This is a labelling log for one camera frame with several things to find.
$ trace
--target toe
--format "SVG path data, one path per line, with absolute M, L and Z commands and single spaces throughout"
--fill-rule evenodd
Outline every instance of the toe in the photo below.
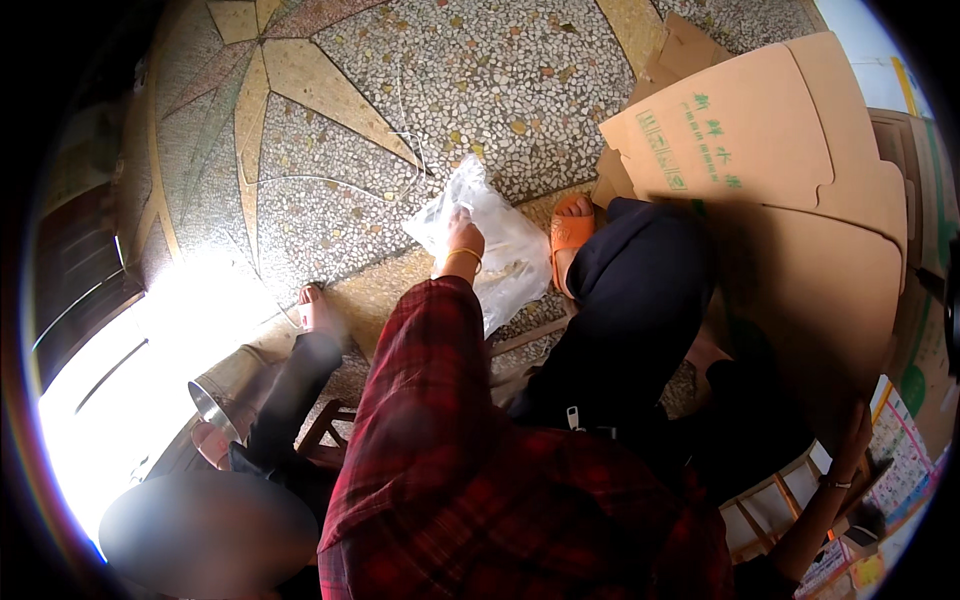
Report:
M 590 205 L 590 200 L 588 200 L 586 196 L 578 198 L 576 206 L 580 211 L 580 216 L 586 217 L 587 215 L 593 214 L 593 206 Z
M 190 431 L 190 439 L 193 442 L 193 445 L 197 448 L 200 447 L 200 444 L 204 442 L 206 436 L 213 433 L 215 429 L 213 423 L 208 423 L 206 421 L 200 421 L 193 426 L 193 429 Z
M 300 304 L 309 304 L 310 302 L 316 302 L 320 298 L 320 292 L 317 291 L 317 286 L 315 285 L 304 285 L 300 288 Z

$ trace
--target plastic bag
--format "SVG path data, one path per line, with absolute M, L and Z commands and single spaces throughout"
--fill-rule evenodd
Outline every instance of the plastic bag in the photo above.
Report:
M 420 209 L 403 230 L 423 244 L 436 260 L 433 273 L 444 265 L 447 224 L 454 209 L 465 207 L 487 246 L 473 292 L 483 309 L 484 337 L 514 317 L 527 302 L 546 293 L 553 275 L 550 241 L 520 211 L 507 204 L 486 182 L 486 171 L 474 154 L 464 156 L 444 192 Z

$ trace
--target bracelet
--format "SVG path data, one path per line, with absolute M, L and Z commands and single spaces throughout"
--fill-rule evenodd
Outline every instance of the bracelet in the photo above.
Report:
M 828 488 L 842 488 L 844 490 L 849 490 L 853 485 L 853 481 L 848 481 L 847 483 L 837 483 L 835 481 L 830 481 L 826 475 L 821 475 L 820 479 L 817 480 L 822 486 L 827 486 Z
M 480 269 L 483 268 L 483 258 L 480 256 L 480 254 L 474 252 L 473 250 L 471 250 L 471 249 L 469 249 L 469 248 L 455 248 L 455 249 L 451 250 L 450 252 L 447 252 L 447 253 L 446 253 L 446 260 L 449 260 L 450 256 L 452 256 L 452 255 L 454 255 L 454 254 L 459 254 L 459 253 L 470 254 L 471 256 L 473 256 L 474 258 L 477 259 L 477 270 L 476 270 L 476 272 L 474 272 L 473 274 L 474 274 L 474 275 L 479 274 L 479 273 L 480 273 Z

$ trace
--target cardboard box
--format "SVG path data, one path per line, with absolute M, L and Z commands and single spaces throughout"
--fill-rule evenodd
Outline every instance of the cardboard box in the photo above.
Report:
M 623 163 L 620 162 L 618 151 L 604 146 L 597 160 L 597 175 L 599 177 L 590 194 L 595 204 L 606 208 L 617 196 L 637 200 L 634 195 L 634 185 L 630 182 L 630 176 L 623 168 Z
M 901 130 L 894 124 L 875 120 L 873 116 L 871 116 L 871 125 L 874 127 L 874 138 L 876 139 L 876 149 L 880 153 L 880 160 L 896 164 L 897 168 L 900 169 L 900 174 L 903 175 L 903 193 L 906 195 L 906 261 L 908 265 L 919 267 L 919 263 L 913 264 L 910 262 L 910 256 L 911 254 L 915 254 L 918 258 L 920 256 L 921 238 L 917 236 L 917 230 L 922 226 L 923 215 L 920 214 L 917 203 L 917 185 L 907 176 L 909 168 L 907 167 L 906 152 L 903 149 L 903 139 L 900 135 Z M 912 139 L 910 149 L 914 150 Z M 913 163 L 914 165 L 917 163 L 916 154 L 913 155 Z M 913 175 L 916 178 L 918 174 L 914 171 Z
M 733 58 L 730 52 L 675 12 L 666 16 L 663 26 L 669 32 L 667 39 L 659 51 L 651 53 L 643 68 L 655 84 L 666 87 Z
M 881 108 L 868 108 L 868 111 L 880 157 L 897 164 L 906 180 L 907 264 L 944 276 L 948 243 L 960 227 L 960 213 L 940 132 L 928 119 Z M 902 161 L 892 157 L 899 152 L 898 144 L 902 147 Z
M 911 117 L 910 124 L 920 166 L 920 204 L 924 216 L 920 265 L 934 275 L 946 277 L 949 242 L 960 229 L 952 165 L 933 121 Z
M 644 68 L 652 81 L 637 81 L 626 107 L 684 77 L 733 58 L 730 52 L 675 12 L 667 15 L 664 27 L 668 32 L 667 39 L 663 47 L 651 55 Z M 627 170 L 620 162 L 620 153 L 604 145 L 597 161 L 597 182 L 593 185 L 590 198 L 594 204 L 606 208 L 610 200 L 617 196 L 646 200 L 645 196 L 638 196 L 634 191 Z
M 754 203 L 675 200 L 717 240 L 718 286 L 734 353 L 776 365 L 828 447 L 846 402 L 869 397 L 900 286 L 890 240 L 835 219 Z
M 924 438 L 931 461 L 953 435 L 957 386 L 949 375 L 944 307 L 911 270 L 894 324 L 896 346 L 887 375 Z
M 600 131 L 638 198 L 768 204 L 866 228 L 897 245 L 902 285 L 902 175 L 879 159 L 834 34 L 724 61 L 626 108 Z

